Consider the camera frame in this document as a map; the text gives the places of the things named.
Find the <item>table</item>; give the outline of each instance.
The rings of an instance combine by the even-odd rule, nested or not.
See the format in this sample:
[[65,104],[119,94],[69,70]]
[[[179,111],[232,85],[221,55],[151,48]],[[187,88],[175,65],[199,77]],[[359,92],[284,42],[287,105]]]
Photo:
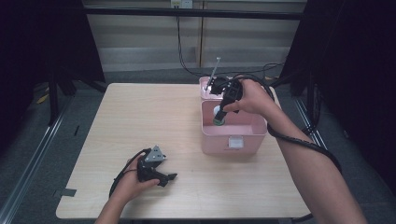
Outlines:
[[111,84],[56,211],[59,218],[97,218],[113,179],[143,148],[158,145],[165,187],[128,203],[121,217],[281,218],[309,210],[290,177],[274,137],[267,134],[254,155],[207,155],[201,150],[199,85]]

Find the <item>wall socket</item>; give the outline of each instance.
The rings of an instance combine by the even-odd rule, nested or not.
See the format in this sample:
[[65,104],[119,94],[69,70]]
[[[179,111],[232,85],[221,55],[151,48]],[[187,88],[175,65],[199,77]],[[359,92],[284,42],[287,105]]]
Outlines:
[[192,8],[192,0],[171,0],[171,8]]

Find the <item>gray carpet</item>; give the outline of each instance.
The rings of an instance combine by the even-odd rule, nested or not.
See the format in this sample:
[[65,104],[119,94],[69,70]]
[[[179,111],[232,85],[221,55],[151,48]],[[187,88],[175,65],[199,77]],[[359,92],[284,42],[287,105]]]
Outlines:
[[[246,72],[257,69],[260,68],[220,68],[218,72],[235,70]],[[194,69],[194,71],[208,74],[211,72],[210,69]],[[112,82],[198,83],[198,77],[192,76],[182,69],[111,73],[106,74],[106,80],[107,84]],[[53,138],[12,223],[93,223],[93,220],[61,220],[55,216],[55,210],[60,199],[53,197],[53,193],[56,189],[64,189],[66,186],[103,98],[102,93],[92,90],[83,83],[77,82],[76,85],[78,92],[65,111],[64,120]],[[299,113],[296,112],[296,105],[290,96],[289,87],[281,86],[277,88],[276,94],[282,108],[299,127],[303,128],[304,124]],[[0,203],[2,205],[17,184],[25,165],[34,154],[40,138],[47,129],[50,118],[48,103],[47,101],[42,105],[31,104],[20,128],[20,134],[9,147],[8,154],[0,160]],[[328,149],[341,162],[346,182],[360,203],[369,223],[396,223],[395,197],[387,189],[378,174],[367,165],[359,153],[359,149],[345,138],[343,129],[326,106],[322,108],[318,130]],[[173,220],[151,221],[151,223],[174,222]],[[226,220],[224,222],[274,223],[270,220]],[[135,223],[142,223],[142,221],[136,220]],[[197,223],[197,221],[179,220],[177,223]],[[311,219],[304,223],[316,222]]]

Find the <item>white wall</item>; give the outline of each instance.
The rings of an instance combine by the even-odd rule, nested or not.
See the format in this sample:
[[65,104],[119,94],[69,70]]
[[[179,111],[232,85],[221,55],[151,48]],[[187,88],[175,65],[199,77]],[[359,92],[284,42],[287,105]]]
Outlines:
[[[170,7],[170,0],[85,0],[84,4]],[[194,8],[274,12],[302,12],[304,5],[304,0],[193,1]],[[88,18],[106,72],[180,67],[176,18],[109,15]],[[213,66],[218,56],[219,66],[280,63],[289,52],[297,26],[297,21],[180,18],[183,58],[188,67]]]

